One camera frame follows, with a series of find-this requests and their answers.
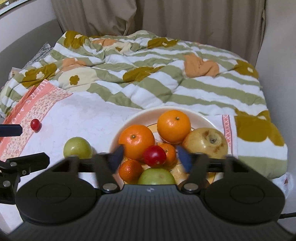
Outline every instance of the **red tomato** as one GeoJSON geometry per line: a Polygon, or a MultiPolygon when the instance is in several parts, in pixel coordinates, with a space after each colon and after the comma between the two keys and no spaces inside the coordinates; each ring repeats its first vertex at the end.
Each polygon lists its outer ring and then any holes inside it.
{"type": "Polygon", "coordinates": [[[40,129],[41,123],[38,119],[33,119],[31,121],[31,128],[33,131],[38,131],[40,129]]]}
{"type": "Polygon", "coordinates": [[[166,153],[160,146],[150,146],[143,154],[145,163],[153,168],[160,167],[166,161],[166,153]]]}

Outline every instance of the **logo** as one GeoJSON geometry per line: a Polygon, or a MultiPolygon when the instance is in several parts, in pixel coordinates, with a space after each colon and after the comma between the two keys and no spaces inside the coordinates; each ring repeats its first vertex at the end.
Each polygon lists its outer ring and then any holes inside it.
{"type": "Polygon", "coordinates": [[[150,193],[154,192],[154,188],[147,188],[147,192],[150,192],[150,193]]]}

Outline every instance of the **white wall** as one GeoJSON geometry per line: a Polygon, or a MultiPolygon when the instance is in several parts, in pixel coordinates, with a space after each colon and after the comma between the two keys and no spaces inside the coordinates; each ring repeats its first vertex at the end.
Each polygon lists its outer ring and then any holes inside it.
{"type": "MultiPolygon", "coordinates": [[[[266,31],[256,69],[274,124],[288,146],[288,171],[296,180],[296,0],[267,0],[266,31]]],[[[296,212],[296,184],[284,213],[296,212]]],[[[296,232],[296,218],[280,220],[296,232]]]]}
{"type": "Polygon", "coordinates": [[[0,52],[40,25],[56,19],[50,0],[32,0],[0,16],[0,52]]]}

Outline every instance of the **beige curtain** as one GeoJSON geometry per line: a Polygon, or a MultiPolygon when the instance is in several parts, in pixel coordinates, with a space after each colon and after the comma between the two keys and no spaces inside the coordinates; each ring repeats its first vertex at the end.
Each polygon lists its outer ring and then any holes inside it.
{"type": "Polygon", "coordinates": [[[52,0],[64,31],[158,36],[230,50],[256,64],[264,30],[265,0],[52,0]]]}

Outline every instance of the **fruit bowl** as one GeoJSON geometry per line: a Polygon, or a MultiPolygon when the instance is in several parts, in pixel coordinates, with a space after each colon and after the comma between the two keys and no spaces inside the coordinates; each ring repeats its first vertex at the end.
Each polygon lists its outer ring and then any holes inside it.
{"type": "MultiPolygon", "coordinates": [[[[151,108],[146,109],[143,111],[140,111],[139,113],[133,115],[129,119],[127,119],[122,127],[116,132],[111,145],[109,149],[109,153],[112,153],[117,147],[118,147],[118,139],[120,134],[129,126],[131,125],[145,125],[147,126],[153,133],[155,138],[155,144],[161,144],[164,141],[161,139],[159,134],[157,133],[157,120],[158,118],[165,112],[169,110],[179,110],[183,113],[185,113],[191,122],[191,128],[197,129],[201,127],[207,127],[207,128],[215,128],[215,125],[211,123],[206,117],[203,115],[193,112],[189,109],[176,107],[176,106],[163,106],[163,107],[157,107],[157,108],[151,108]]],[[[142,165],[143,169],[149,168],[147,165],[142,165]]],[[[176,184],[180,184],[187,178],[187,174],[184,172],[183,166],[181,165],[180,161],[177,162],[176,165],[174,165],[172,168],[170,168],[170,172],[174,176],[176,180],[176,184]]],[[[125,184],[124,181],[120,178],[118,172],[114,174],[114,178],[116,179],[119,186],[122,188],[125,184]]]]}

